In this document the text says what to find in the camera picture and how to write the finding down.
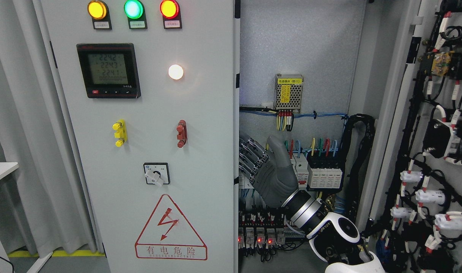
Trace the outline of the grey robotic right hand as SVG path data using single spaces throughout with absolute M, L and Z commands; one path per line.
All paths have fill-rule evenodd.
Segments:
M 269 149 L 244 132 L 239 133 L 239 169 L 270 207 L 281 207 L 298 189 L 285 145 L 274 136 L 267 139 Z

